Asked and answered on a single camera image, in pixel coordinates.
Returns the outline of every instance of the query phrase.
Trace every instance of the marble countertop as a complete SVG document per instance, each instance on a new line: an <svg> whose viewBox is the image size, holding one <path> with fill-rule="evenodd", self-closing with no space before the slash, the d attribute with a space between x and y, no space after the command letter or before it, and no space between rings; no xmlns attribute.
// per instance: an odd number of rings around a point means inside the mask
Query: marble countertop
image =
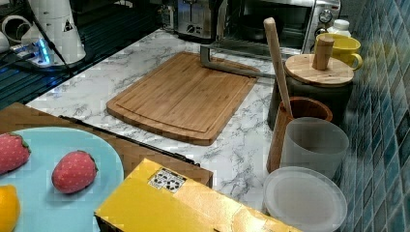
<svg viewBox="0 0 410 232"><path fill-rule="evenodd" d="M214 172L214 189L262 210L266 160L272 139L268 127L273 79L259 78L217 140L196 146L130 126L109 115L105 104L128 86L180 51L199 53L199 44L158 30L94 67L27 103L54 116L65 115L132 139L182 154ZM267 60L223 53L213 56L274 73Z"/></svg>

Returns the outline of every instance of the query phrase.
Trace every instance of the red strawberry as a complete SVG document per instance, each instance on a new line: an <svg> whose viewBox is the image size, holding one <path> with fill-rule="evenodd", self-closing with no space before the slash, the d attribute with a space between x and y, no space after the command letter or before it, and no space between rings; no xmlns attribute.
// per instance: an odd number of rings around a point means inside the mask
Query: red strawberry
<svg viewBox="0 0 410 232"><path fill-rule="evenodd" d="M14 170L28 161L30 148L24 139L15 133L0 135L0 174Z"/></svg>
<svg viewBox="0 0 410 232"><path fill-rule="evenodd" d="M59 191L72 193L89 186L98 170L90 154L83 151L70 152L55 166L51 181Z"/></svg>

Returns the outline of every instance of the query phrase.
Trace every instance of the blue tile wall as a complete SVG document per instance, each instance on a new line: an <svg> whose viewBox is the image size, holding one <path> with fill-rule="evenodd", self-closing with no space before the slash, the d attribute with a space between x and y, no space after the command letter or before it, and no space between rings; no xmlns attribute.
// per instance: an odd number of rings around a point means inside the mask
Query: blue tile wall
<svg viewBox="0 0 410 232"><path fill-rule="evenodd" d="M341 125L341 231L410 232L410 0L366 0L354 37L364 65Z"/></svg>

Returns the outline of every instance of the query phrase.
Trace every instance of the yellow box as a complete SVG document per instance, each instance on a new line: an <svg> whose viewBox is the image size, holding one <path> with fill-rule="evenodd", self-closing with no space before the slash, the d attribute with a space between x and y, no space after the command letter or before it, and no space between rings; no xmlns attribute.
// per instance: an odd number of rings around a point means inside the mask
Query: yellow box
<svg viewBox="0 0 410 232"><path fill-rule="evenodd" d="M95 215L124 232L300 231L146 159Z"/></svg>

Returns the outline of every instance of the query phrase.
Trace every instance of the yellow cup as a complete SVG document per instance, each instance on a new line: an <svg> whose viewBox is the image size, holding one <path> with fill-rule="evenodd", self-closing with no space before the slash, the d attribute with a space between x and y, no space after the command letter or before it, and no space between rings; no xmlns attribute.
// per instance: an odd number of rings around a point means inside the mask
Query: yellow cup
<svg viewBox="0 0 410 232"><path fill-rule="evenodd" d="M342 61L353 70L358 70L362 66L362 56L356 53L361 46L360 42L357 40L338 34L324 33L316 37L316 44L319 41L319 38L332 38L335 40L332 52L333 58ZM353 67L355 61L357 61L357 65L356 67Z"/></svg>

